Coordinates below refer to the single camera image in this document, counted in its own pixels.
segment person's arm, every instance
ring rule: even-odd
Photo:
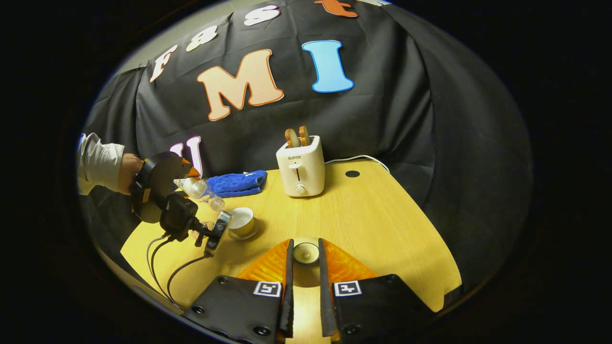
[[[124,154],[121,144],[102,144],[95,133],[81,135],[76,162],[77,185],[81,195],[88,195],[96,185],[129,195],[134,175],[140,172],[144,164],[136,155]]]

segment small round cup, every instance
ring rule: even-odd
[[[255,218],[250,208],[235,208],[229,213],[232,215],[228,225],[229,237],[235,240],[244,240],[257,233],[257,230],[253,229]]]
[[[311,242],[297,244],[293,248],[293,258],[300,264],[314,264],[319,260],[319,247]]]

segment white cable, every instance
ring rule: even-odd
[[[336,161],[347,161],[347,160],[352,160],[352,159],[357,159],[357,158],[368,158],[368,159],[372,159],[375,162],[378,162],[379,164],[382,165],[382,167],[384,167],[385,170],[387,170],[387,172],[391,173],[391,171],[389,171],[389,169],[382,163],[380,162],[378,159],[370,157],[369,155],[356,155],[354,157],[350,157],[350,158],[346,158],[346,159],[334,159],[334,160],[330,160],[326,163],[331,163],[331,162],[336,162]]]

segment white sleeve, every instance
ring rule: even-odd
[[[96,185],[118,192],[123,150],[121,144],[102,144],[95,133],[82,134],[76,150],[79,194],[88,195]]]

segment person's hand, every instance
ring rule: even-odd
[[[130,185],[134,182],[134,176],[140,172],[144,161],[132,153],[125,153],[121,158],[119,167],[119,192],[130,195]]]

